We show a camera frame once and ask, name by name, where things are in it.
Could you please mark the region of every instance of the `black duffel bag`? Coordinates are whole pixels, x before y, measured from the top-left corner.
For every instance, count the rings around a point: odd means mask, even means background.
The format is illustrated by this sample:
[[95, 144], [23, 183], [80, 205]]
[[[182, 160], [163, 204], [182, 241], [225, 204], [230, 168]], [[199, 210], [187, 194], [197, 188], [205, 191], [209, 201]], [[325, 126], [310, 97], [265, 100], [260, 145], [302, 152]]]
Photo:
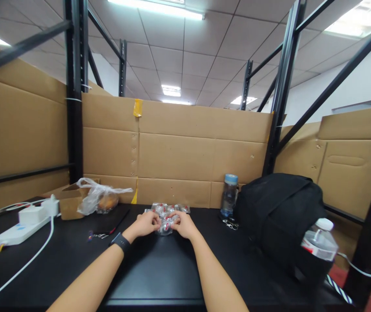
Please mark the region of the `black duffel bag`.
[[326, 217], [322, 190], [310, 178], [273, 173], [242, 187], [235, 207], [240, 228], [262, 253], [308, 284], [320, 284], [332, 262], [301, 247], [305, 232]]

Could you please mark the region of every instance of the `black table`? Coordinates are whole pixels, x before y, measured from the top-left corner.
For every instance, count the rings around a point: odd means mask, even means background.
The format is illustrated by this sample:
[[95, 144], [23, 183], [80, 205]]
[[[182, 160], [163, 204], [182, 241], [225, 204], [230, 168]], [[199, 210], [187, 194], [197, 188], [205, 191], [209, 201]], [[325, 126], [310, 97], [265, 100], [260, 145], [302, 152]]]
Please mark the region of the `black table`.
[[[125, 230], [142, 213], [145, 205], [131, 210], [117, 228]], [[298, 283], [280, 270], [265, 267], [265, 259], [248, 251], [241, 230], [234, 231], [217, 217], [218, 210], [192, 208], [191, 217], [227, 271], [250, 310], [311, 310], [309, 298]], [[67, 286], [108, 246], [106, 239], [87, 242], [88, 231], [103, 215], [80, 220], [55, 219], [55, 231], [44, 251], [0, 293], [0, 309], [45, 311]], [[0, 233], [17, 223], [16, 212], [0, 216]], [[46, 225], [24, 243], [0, 253], [0, 287], [25, 265], [44, 244]], [[348, 311], [347, 305], [328, 285], [319, 295], [331, 311]], [[138, 238], [113, 280], [102, 303], [108, 310], [204, 310], [197, 264], [188, 240], [174, 233]]]

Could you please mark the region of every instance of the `plastic bottle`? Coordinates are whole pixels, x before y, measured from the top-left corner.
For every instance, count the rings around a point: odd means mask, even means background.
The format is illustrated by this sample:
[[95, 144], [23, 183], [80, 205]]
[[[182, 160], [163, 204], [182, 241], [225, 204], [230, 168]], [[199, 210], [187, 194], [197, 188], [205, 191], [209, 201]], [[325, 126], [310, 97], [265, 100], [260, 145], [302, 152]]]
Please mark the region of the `plastic bottle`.
[[238, 195], [238, 176], [233, 174], [225, 175], [225, 185], [223, 186], [223, 194], [221, 196], [220, 213], [223, 217], [228, 218], [233, 214], [233, 209], [236, 204]]
[[305, 233], [301, 247], [320, 259], [333, 261], [338, 245], [330, 233], [332, 229], [333, 222], [329, 219], [318, 219], [316, 224]]

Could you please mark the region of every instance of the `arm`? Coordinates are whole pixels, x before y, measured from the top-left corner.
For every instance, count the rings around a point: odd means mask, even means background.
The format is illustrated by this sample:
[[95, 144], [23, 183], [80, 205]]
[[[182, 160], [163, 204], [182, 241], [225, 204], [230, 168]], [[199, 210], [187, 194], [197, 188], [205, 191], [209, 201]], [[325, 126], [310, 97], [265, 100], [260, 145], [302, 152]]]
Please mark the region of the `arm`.
[[[137, 220], [122, 233], [130, 243], [138, 236], [145, 236], [159, 229], [161, 220], [153, 212], [140, 214]], [[96, 311], [119, 268], [124, 253], [113, 244], [105, 250], [78, 278], [58, 297], [48, 311]]]
[[180, 211], [174, 212], [171, 216], [173, 215], [178, 215], [180, 218], [176, 220], [172, 228], [184, 238], [188, 238], [193, 245], [207, 311], [249, 311], [236, 286], [216, 259], [190, 216]]

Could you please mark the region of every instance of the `bottle label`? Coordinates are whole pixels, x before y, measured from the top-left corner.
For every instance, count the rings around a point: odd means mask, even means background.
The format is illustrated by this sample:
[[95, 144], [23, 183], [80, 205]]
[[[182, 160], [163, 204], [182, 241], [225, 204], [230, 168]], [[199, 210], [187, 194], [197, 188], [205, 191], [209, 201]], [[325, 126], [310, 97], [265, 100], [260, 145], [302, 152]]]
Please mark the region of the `bottle label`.
[[310, 252], [311, 254], [313, 254], [314, 256], [326, 261], [333, 261], [334, 257], [336, 256], [336, 252], [318, 248], [305, 238], [303, 238], [303, 241], [301, 242], [301, 247]]

